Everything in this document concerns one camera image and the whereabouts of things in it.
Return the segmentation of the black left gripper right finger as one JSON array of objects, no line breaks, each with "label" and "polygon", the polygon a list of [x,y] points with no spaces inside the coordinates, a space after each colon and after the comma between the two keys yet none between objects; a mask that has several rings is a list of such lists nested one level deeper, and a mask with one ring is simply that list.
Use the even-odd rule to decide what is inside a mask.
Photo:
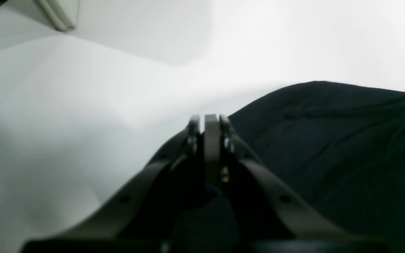
[{"label": "black left gripper right finger", "polygon": [[222,158],[229,171],[228,196],[238,221],[234,253],[388,253],[385,241],[335,225],[268,170],[219,117]]}]

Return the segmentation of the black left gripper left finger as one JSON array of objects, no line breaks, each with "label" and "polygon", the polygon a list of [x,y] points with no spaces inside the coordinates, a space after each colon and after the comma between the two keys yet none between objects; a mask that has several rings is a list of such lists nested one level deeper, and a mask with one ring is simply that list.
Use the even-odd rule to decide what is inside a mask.
[{"label": "black left gripper left finger", "polygon": [[23,253],[168,253],[175,223],[201,198],[200,117],[170,138],[101,208],[71,229],[31,240]]}]

